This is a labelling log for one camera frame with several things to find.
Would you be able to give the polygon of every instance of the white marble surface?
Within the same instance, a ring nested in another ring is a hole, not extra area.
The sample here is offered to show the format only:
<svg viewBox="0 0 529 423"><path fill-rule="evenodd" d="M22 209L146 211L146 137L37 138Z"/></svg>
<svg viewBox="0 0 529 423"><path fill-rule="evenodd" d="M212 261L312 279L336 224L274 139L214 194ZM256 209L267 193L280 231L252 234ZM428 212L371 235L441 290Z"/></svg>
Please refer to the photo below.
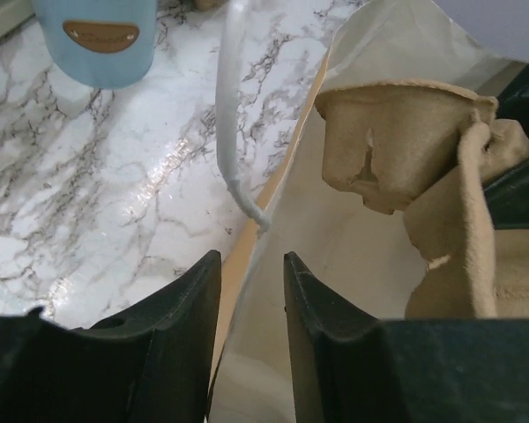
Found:
<svg viewBox="0 0 529 423"><path fill-rule="evenodd" d="M245 44L238 146L255 195L284 157L325 45L361 0L263 0ZM0 42L0 314L90 326L168 284L245 222L215 163L224 12L160 7L153 67L94 91L32 20Z"/></svg>

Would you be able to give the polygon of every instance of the oval label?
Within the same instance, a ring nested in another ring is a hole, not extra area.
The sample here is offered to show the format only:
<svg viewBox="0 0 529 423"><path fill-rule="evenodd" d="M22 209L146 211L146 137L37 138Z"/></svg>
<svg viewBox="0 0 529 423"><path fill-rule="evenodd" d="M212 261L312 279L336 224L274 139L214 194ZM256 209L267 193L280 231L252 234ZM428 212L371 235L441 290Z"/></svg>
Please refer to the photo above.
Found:
<svg viewBox="0 0 529 423"><path fill-rule="evenodd" d="M139 36L134 24L66 20L63 30L79 46L96 53L117 53L129 48Z"/></svg>

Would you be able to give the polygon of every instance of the light blue container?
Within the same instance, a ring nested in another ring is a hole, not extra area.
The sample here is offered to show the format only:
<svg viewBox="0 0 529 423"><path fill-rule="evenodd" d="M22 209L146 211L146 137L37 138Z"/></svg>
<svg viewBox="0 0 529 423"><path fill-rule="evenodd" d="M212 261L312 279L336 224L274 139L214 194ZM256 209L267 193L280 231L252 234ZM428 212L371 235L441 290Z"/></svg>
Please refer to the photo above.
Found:
<svg viewBox="0 0 529 423"><path fill-rule="evenodd" d="M49 53L71 78L95 88L116 89L138 82L149 71L157 0L32 0L32 4Z"/></svg>

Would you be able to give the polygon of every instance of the bag handle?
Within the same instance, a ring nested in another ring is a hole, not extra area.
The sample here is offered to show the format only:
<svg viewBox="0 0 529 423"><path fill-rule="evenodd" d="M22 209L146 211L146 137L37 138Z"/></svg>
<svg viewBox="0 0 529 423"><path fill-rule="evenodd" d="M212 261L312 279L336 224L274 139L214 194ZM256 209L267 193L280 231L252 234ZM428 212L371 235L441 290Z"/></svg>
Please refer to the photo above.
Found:
<svg viewBox="0 0 529 423"><path fill-rule="evenodd" d="M243 192L237 166L237 93L240 84L242 43L251 5L252 0L230 0L227 7L215 95L216 155L227 190L242 212L255 220L260 225L261 232L264 232L270 221L250 193Z"/></svg>

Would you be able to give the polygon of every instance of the white rope handle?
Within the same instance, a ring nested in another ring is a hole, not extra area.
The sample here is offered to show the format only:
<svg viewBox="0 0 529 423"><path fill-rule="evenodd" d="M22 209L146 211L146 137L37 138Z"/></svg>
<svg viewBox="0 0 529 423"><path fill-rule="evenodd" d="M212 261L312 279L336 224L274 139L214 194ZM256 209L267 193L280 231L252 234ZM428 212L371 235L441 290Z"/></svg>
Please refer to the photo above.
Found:
<svg viewBox="0 0 529 423"><path fill-rule="evenodd" d="M218 168L227 190L249 218L265 231L269 219L250 193L242 192L237 168L237 107L241 73L242 43L250 14L251 0L230 0L221 37L218 81L215 94L215 126Z"/></svg>

